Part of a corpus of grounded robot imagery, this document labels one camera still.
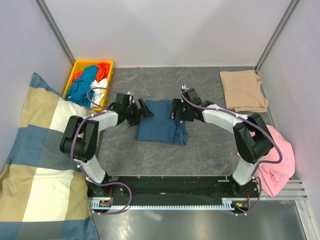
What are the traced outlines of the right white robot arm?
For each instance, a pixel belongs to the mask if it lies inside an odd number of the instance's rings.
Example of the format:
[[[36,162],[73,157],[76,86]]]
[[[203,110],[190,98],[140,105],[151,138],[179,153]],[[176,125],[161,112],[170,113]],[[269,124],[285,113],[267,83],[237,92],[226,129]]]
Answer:
[[[258,163],[274,147],[273,140],[263,118],[237,114],[219,107],[211,101],[202,101],[194,88],[181,86],[181,98],[172,102],[170,118],[192,122],[194,120],[218,126],[233,134],[240,160],[229,184],[229,191],[235,197],[247,191],[247,183],[253,178]]]

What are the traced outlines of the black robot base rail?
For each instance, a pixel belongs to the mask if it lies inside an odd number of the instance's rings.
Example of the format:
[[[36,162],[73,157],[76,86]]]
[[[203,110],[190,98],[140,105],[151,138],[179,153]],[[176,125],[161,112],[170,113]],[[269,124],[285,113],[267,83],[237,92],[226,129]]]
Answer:
[[[186,194],[213,198],[256,198],[258,184],[250,180],[238,185],[231,176],[113,176],[110,183],[126,184],[133,197]]]

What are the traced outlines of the dark blue t-shirt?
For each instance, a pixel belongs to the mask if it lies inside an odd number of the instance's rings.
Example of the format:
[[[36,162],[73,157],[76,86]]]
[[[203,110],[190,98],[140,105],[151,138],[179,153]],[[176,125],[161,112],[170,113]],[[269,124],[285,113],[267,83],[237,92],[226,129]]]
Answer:
[[[171,99],[145,101],[145,105],[153,113],[153,116],[140,121],[136,140],[178,146],[185,146],[188,143],[189,134],[186,123],[171,118],[172,103]]]

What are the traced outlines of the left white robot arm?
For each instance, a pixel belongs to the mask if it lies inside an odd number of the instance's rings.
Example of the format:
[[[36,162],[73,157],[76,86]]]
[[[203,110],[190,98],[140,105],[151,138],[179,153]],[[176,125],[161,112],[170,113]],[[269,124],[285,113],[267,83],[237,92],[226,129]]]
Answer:
[[[72,115],[66,125],[60,142],[60,151],[82,171],[87,181],[93,183],[92,191],[99,197],[110,191],[107,173],[96,157],[98,136],[101,131],[127,121],[129,126],[137,126],[140,121],[154,114],[142,98],[138,102],[128,93],[118,93],[115,101],[100,113],[87,117]]]

